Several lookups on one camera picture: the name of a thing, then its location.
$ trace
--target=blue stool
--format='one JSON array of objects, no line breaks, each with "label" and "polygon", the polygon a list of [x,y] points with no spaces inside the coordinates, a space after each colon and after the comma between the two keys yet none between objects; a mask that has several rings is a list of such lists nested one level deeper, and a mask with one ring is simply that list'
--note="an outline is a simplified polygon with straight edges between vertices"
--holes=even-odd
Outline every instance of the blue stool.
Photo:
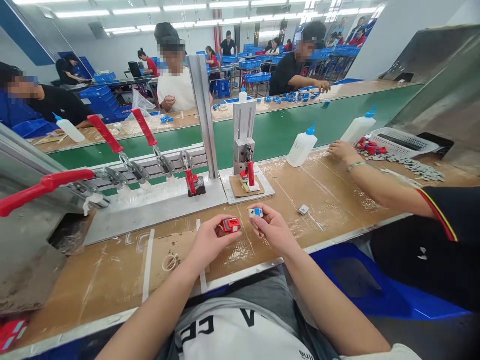
[{"label": "blue stool", "polygon": [[367,316],[435,320],[469,314],[461,307],[389,279],[352,243],[331,246],[310,256]]}]

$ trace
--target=white t-shirt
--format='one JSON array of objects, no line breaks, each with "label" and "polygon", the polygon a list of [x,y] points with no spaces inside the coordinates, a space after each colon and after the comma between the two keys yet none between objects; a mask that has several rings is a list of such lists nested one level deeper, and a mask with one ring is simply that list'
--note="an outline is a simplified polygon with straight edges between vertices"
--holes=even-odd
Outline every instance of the white t-shirt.
[{"label": "white t-shirt", "polygon": [[172,112],[188,111],[197,108],[194,97],[194,88],[188,67],[183,67],[183,72],[178,76],[172,75],[168,70],[161,72],[158,78],[158,101],[162,103],[167,96],[175,97]]},{"label": "white t-shirt", "polygon": [[[271,311],[233,298],[207,303],[190,315],[192,322],[184,319],[175,329],[180,360],[314,359],[295,331]],[[340,359],[421,360],[401,344],[386,353]]]}]

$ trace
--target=white shirt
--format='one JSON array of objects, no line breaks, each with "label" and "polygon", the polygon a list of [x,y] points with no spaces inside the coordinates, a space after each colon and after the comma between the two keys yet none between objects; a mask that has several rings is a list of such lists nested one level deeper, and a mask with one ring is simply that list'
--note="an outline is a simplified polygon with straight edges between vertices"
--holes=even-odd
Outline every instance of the white shirt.
[{"label": "white shirt", "polygon": [[178,76],[171,74],[168,70],[162,71],[158,78],[157,93],[160,103],[169,95],[175,97],[175,104],[171,108],[173,112],[197,108],[188,67],[183,67],[183,72]]}]

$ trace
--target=workbench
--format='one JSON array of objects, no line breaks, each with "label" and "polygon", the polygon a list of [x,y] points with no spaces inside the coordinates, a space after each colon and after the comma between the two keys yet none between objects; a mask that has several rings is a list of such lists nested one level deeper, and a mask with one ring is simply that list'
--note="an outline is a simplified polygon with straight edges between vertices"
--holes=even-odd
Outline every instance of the workbench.
[{"label": "workbench", "polygon": [[[289,166],[284,157],[259,163],[275,190],[275,195],[263,202],[283,215],[309,254],[410,215],[379,207],[354,184],[343,163],[328,155],[327,148],[314,150],[298,168]],[[446,179],[446,183],[422,185],[472,187],[480,183],[478,177],[453,166],[443,164],[439,168],[434,155],[420,160],[442,171]],[[417,177],[399,163],[371,163],[409,179]],[[68,259],[48,302],[33,314],[16,346],[25,348],[11,355],[16,359],[35,354],[126,321],[167,278],[168,273],[162,270],[165,256],[175,253],[185,259],[198,220],[231,214],[243,227],[242,237],[210,265],[206,274],[208,291],[282,264],[268,242],[252,231],[247,211],[251,204],[219,206],[79,249]],[[302,205],[310,208],[305,216],[297,212]],[[200,293],[199,288],[197,281],[193,296]]]}]

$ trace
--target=hand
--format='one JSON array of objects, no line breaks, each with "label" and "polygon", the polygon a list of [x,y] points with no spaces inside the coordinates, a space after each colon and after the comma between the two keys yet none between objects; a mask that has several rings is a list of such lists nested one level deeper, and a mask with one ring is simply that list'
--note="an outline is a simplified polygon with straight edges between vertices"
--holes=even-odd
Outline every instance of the hand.
[{"label": "hand", "polygon": [[185,259],[185,263],[189,263],[198,274],[205,270],[226,246],[242,236],[240,231],[225,234],[220,227],[224,220],[234,217],[232,215],[217,215],[204,222],[198,229],[193,246]]},{"label": "hand", "polygon": [[262,238],[264,235],[279,256],[285,258],[299,249],[302,250],[279,212],[262,203],[248,207],[248,209],[253,208],[263,210],[263,218],[255,216],[250,219],[253,231],[259,238]]},{"label": "hand", "polygon": [[357,150],[345,141],[335,141],[330,145],[327,152],[342,160],[347,166],[363,161],[363,158],[359,155]]}]

